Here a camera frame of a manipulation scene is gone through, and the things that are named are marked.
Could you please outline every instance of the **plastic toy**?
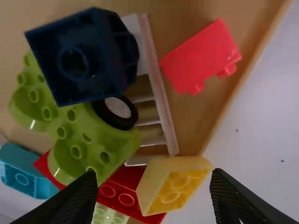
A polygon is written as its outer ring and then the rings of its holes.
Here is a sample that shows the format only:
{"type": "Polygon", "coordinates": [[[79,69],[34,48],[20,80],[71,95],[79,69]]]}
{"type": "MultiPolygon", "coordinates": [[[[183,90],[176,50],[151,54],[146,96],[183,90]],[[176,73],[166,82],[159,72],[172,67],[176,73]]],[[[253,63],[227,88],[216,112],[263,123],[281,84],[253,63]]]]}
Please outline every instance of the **plastic toy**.
{"type": "Polygon", "coordinates": [[[129,218],[129,216],[96,203],[91,224],[127,224],[129,218]]]}
{"type": "MultiPolygon", "coordinates": [[[[124,95],[138,109],[139,120],[136,126],[142,137],[141,147],[167,145],[169,155],[175,156],[179,153],[178,141],[158,65],[148,16],[146,14],[132,14],[121,19],[129,32],[135,36],[140,51],[137,82],[130,86],[124,95]],[[157,111],[158,116],[153,116],[153,111],[157,111]]],[[[125,165],[144,165],[146,161],[144,156],[133,156],[126,160],[125,165]]]]}
{"type": "Polygon", "coordinates": [[[93,169],[101,185],[139,148],[138,130],[122,131],[104,122],[99,110],[108,108],[96,107],[101,101],[58,108],[32,53],[25,56],[25,64],[10,101],[11,115],[24,127],[51,135],[55,143],[49,169],[59,182],[68,185],[93,169]]]}
{"type": "MultiPolygon", "coordinates": [[[[34,163],[34,166],[60,190],[66,186],[58,182],[47,165],[49,151],[34,163]]],[[[166,213],[142,216],[136,197],[137,185],[144,173],[143,167],[121,166],[99,187],[97,202],[146,224],[159,224],[166,213]]]]}
{"type": "Polygon", "coordinates": [[[241,59],[238,46],[218,19],[167,54],[160,66],[179,94],[195,95],[203,90],[206,78],[233,74],[241,59]]]}
{"type": "Polygon", "coordinates": [[[25,32],[59,107],[120,96],[139,50],[117,13],[90,8],[25,32]]]}
{"type": "Polygon", "coordinates": [[[153,158],[136,189],[142,215],[182,208],[212,169],[199,156],[153,158]]]}
{"type": "Polygon", "coordinates": [[[4,144],[0,149],[1,181],[36,199],[52,197],[59,190],[32,165],[38,158],[16,144],[4,144]]]}

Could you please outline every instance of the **lime green block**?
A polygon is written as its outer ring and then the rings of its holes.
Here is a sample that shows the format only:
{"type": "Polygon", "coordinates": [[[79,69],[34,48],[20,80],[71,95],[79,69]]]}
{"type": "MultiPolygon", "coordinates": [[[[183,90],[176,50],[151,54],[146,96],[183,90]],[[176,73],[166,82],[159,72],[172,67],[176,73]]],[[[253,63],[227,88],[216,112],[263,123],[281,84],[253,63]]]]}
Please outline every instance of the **lime green block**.
{"type": "Polygon", "coordinates": [[[100,203],[95,204],[92,224],[126,224],[129,216],[110,209],[100,203]]]}
{"type": "Polygon", "coordinates": [[[94,170],[101,185],[140,146],[137,129],[122,131],[100,119],[89,102],[57,107],[32,52],[24,57],[9,110],[22,126],[48,132],[54,147],[48,157],[52,175],[68,185],[94,170]]]}

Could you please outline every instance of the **light blue block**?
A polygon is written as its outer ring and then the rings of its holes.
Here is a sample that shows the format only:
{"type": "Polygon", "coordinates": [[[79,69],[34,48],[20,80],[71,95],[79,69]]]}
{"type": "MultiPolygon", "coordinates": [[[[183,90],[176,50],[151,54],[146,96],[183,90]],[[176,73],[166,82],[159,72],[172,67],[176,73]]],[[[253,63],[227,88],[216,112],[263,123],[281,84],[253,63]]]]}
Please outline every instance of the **light blue block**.
{"type": "Polygon", "coordinates": [[[52,197],[59,190],[33,166],[38,159],[38,155],[17,144],[4,144],[0,149],[2,182],[36,199],[52,197]]]}

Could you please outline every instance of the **beige table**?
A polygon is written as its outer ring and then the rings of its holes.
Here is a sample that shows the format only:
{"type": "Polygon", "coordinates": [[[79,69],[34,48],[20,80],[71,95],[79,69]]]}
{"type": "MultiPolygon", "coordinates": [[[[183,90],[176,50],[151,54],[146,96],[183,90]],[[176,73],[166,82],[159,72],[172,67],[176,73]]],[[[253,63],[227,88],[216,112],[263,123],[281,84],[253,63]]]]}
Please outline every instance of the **beige table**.
{"type": "Polygon", "coordinates": [[[10,117],[8,104],[16,89],[22,57],[29,50],[25,30],[54,21],[90,6],[120,16],[149,13],[158,58],[172,51],[221,17],[240,47],[243,60],[231,77],[212,77],[197,96],[178,95],[164,78],[181,154],[202,153],[213,128],[254,65],[271,32],[291,0],[10,0],[0,5],[0,132],[10,140],[44,153],[52,141],[44,133],[25,129],[10,117]]]}

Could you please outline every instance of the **pink red block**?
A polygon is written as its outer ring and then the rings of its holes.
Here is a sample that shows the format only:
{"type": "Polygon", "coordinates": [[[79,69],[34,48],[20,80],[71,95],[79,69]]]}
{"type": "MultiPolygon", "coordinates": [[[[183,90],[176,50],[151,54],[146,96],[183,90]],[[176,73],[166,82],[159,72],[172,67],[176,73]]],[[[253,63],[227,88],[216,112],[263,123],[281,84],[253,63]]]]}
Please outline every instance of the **pink red block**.
{"type": "MultiPolygon", "coordinates": [[[[33,165],[56,187],[62,190],[66,186],[58,182],[49,171],[47,163],[48,155],[49,152],[44,154],[33,165]]],[[[99,187],[97,202],[146,224],[161,223],[166,213],[143,217],[140,212],[135,191],[144,171],[145,168],[143,167],[119,167],[99,187]]]]}
{"type": "Polygon", "coordinates": [[[206,78],[233,74],[241,59],[238,46],[218,19],[167,54],[160,67],[179,94],[195,95],[203,90],[206,78]]]}

